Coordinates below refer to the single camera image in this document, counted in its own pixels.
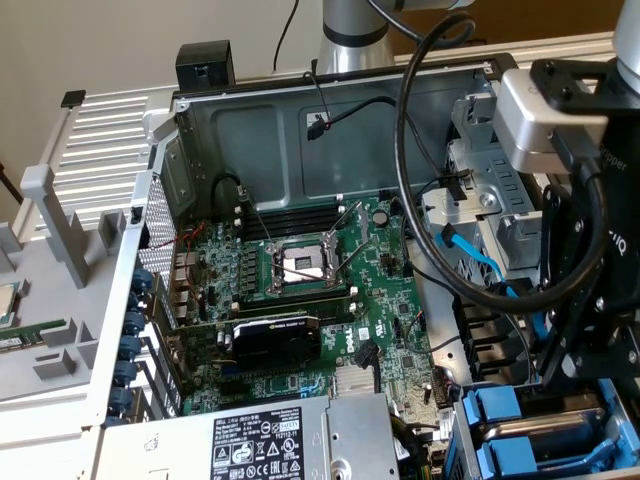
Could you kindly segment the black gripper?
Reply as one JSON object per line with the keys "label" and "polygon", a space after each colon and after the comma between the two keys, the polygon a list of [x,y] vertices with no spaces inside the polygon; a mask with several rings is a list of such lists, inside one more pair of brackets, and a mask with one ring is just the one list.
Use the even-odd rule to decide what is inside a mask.
{"label": "black gripper", "polygon": [[551,144],[571,189],[546,188],[542,273],[563,281],[590,252],[607,247],[591,277],[557,306],[538,371],[544,384],[639,375],[639,90],[616,61],[538,60],[530,74],[555,113],[577,120]]}

